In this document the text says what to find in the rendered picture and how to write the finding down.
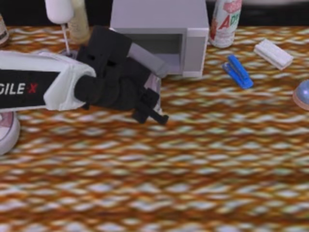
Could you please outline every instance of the wooden table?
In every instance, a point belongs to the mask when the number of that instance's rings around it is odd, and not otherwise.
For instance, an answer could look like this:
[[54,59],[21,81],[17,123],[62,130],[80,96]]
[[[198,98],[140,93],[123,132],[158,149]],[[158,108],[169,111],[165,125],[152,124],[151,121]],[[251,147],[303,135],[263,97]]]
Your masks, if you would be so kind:
[[[10,29],[7,50],[65,48],[58,27]],[[291,98],[308,34],[246,27],[234,46],[209,46],[204,80],[163,81],[165,127],[100,108],[20,112],[18,145],[0,158],[0,231],[308,232],[309,113]],[[255,55],[263,38],[294,63],[280,72]],[[231,53],[253,88],[221,69]]]

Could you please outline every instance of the blue clip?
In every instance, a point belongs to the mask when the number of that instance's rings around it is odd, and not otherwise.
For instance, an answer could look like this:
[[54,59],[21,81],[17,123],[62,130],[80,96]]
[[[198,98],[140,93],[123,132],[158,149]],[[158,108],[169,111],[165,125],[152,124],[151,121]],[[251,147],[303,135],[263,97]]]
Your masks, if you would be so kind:
[[222,65],[222,68],[233,78],[233,80],[242,88],[247,89],[253,86],[248,72],[234,55],[228,56],[228,62]]

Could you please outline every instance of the white cap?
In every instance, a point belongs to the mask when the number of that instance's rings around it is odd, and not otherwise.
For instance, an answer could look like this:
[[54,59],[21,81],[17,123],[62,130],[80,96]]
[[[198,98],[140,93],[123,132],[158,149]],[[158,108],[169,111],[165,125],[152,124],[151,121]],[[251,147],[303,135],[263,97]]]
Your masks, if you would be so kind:
[[45,0],[48,19],[55,24],[66,24],[74,17],[71,0]]

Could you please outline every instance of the dark background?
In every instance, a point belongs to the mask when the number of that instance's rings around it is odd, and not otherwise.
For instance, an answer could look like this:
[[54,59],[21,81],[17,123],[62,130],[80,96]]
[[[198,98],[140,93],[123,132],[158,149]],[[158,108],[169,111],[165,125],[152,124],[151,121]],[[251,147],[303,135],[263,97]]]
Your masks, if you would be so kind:
[[[207,4],[211,20],[214,2]],[[86,0],[86,5],[90,25],[109,25],[112,0]],[[52,25],[46,17],[44,0],[0,0],[0,13],[8,26]],[[284,5],[244,4],[240,25],[308,26],[309,1],[304,3],[294,1]]]

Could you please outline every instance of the red letter x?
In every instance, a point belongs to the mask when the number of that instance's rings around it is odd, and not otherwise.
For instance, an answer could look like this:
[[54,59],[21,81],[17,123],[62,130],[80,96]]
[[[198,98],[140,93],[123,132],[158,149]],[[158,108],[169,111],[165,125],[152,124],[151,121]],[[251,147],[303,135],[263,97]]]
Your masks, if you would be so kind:
[[30,84],[30,90],[28,93],[35,93],[38,84]]

